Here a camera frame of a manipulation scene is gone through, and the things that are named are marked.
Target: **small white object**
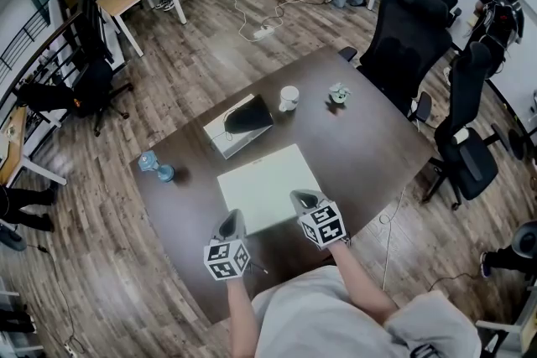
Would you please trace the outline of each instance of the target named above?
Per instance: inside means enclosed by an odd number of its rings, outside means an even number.
[[[296,144],[218,176],[218,184],[227,209],[241,210],[247,236],[297,217],[291,191],[321,191]]]
[[[244,105],[246,102],[251,101],[253,95],[250,94],[242,99],[238,104],[230,107],[227,111],[222,113],[219,117],[209,122],[206,126],[203,127],[205,133],[211,141],[211,145],[218,149],[225,159],[230,158],[234,153],[239,151],[248,145],[252,140],[257,136],[269,130],[272,126],[266,126],[258,128],[257,130],[252,130],[251,132],[236,133],[230,134],[226,133],[224,128],[224,121],[227,115],[235,111],[238,107]]]
[[[217,281],[240,278],[249,261],[248,249],[240,239],[203,248],[203,263]]]
[[[351,91],[341,82],[330,87],[330,96],[335,103],[345,103],[349,94],[351,94]]]
[[[330,245],[347,234],[341,212],[333,201],[301,216],[299,222],[305,236],[320,247]]]
[[[295,86],[285,86],[279,93],[279,110],[293,111],[299,104],[299,89]]]
[[[466,127],[461,128],[458,132],[456,132],[453,137],[451,138],[451,142],[454,145],[459,145],[463,143],[465,140],[467,140],[470,137],[470,133],[468,132],[468,129]]]

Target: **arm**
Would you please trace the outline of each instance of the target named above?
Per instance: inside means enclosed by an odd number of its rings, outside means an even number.
[[[345,243],[336,241],[328,249],[336,260],[352,303],[382,325],[397,310],[397,305],[373,282]]]
[[[259,327],[242,278],[227,281],[227,301],[231,313],[232,357],[253,358]]]

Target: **white cable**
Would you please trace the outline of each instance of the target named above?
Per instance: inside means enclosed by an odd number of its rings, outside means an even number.
[[[288,0],[288,1],[285,2],[285,3],[281,3],[281,4],[278,3],[278,4],[276,5],[276,7],[274,8],[274,11],[276,12],[276,17],[272,17],[272,18],[278,18],[279,21],[280,21],[281,23],[278,24],[276,27],[268,26],[268,25],[263,26],[261,29],[272,29],[272,31],[271,31],[270,33],[268,33],[268,34],[265,34],[264,36],[262,36],[262,37],[260,37],[260,38],[257,38],[257,39],[249,39],[249,38],[247,38],[246,36],[244,36],[244,35],[242,34],[242,29],[244,29],[244,26],[246,26],[246,24],[247,24],[247,22],[248,22],[248,21],[246,20],[246,13],[245,13],[242,9],[240,9],[240,8],[237,6],[237,2],[238,2],[238,0],[228,0],[228,1],[233,2],[233,7],[234,7],[237,11],[239,11],[240,13],[242,13],[242,16],[243,16],[243,18],[244,18],[244,22],[242,23],[241,28],[238,30],[238,34],[239,34],[239,36],[241,36],[241,38],[247,40],[248,42],[258,42],[258,41],[260,41],[260,40],[262,40],[262,39],[265,39],[267,36],[271,36],[272,34],[274,34],[274,30],[277,29],[278,27],[280,27],[280,26],[282,26],[282,25],[284,24],[284,20],[281,18],[281,17],[283,17],[283,14],[282,14],[282,15],[279,15],[279,14],[278,14],[278,8],[281,8],[282,6],[284,6],[284,5],[287,4],[287,3],[305,2],[306,0]]]
[[[392,215],[392,217],[388,217],[385,214],[380,215],[378,218],[378,222],[383,224],[384,226],[386,224],[389,224],[389,232],[388,232],[388,245],[386,245],[386,262],[384,263],[384,278],[383,278],[383,291],[384,287],[386,286],[386,273],[388,272],[388,255],[389,255],[389,240],[392,236],[392,221],[394,220],[395,216],[397,215],[397,212],[399,210],[399,207],[401,206],[401,201],[403,201],[403,195],[404,191],[406,190],[406,187],[403,188],[403,191],[401,191],[401,196],[399,197],[399,203],[397,204],[397,207],[395,208],[395,212]],[[385,216],[388,220],[383,222],[383,216]]]

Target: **chair armrest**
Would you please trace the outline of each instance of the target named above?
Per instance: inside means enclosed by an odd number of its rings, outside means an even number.
[[[356,54],[358,54],[358,51],[352,46],[346,46],[345,48],[340,49],[337,53],[346,61],[351,61],[356,56]]]
[[[472,175],[472,177],[477,182],[482,180],[483,176],[482,176],[482,174],[481,174],[476,162],[474,161],[472,155],[470,154],[470,151],[468,151],[468,148],[466,147],[466,145],[461,145],[459,147],[459,153],[461,154],[462,161],[466,165],[467,169],[470,171],[470,174]]]
[[[409,120],[419,120],[421,122],[427,122],[432,106],[433,100],[425,91],[422,91],[420,101],[418,101],[418,107],[416,107],[416,110],[410,114]]]
[[[498,124],[491,124],[490,127],[494,133],[484,140],[485,145],[487,146],[492,145],[493,143],[499,140],[502,143],[505,150],[509,152],[511,145],[509,145],[509,140],[505,137],[500,127],[498,127]]]

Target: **white box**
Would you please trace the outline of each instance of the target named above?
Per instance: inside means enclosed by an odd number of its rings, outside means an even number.
[[[249,261],[248,249],[240,239],[203,248],[203,262],[217,281],[241,277]]]
[[[212,120],[203,127],[205,133],[211,140],[211,145],[216,148],[225,159],[230,158],[234,153],[244,148],[261,133],[269,130],[272,127],[272,125],[270,125],[258,128],[257,130],[252,130],[251,132],[232,134],[232,139],[229,139],[230,133],[226,133],[226,130],[224,129],[224,121],[226,120],[227,115],[252,99],[253,95],[248,95],[238,102],[238,104],[230,107],[218,118]]]
[[[291,191],[321,191],[296,144],[218,176],[218,184],[227,209],[241,210],[247,235],[297,217]]]

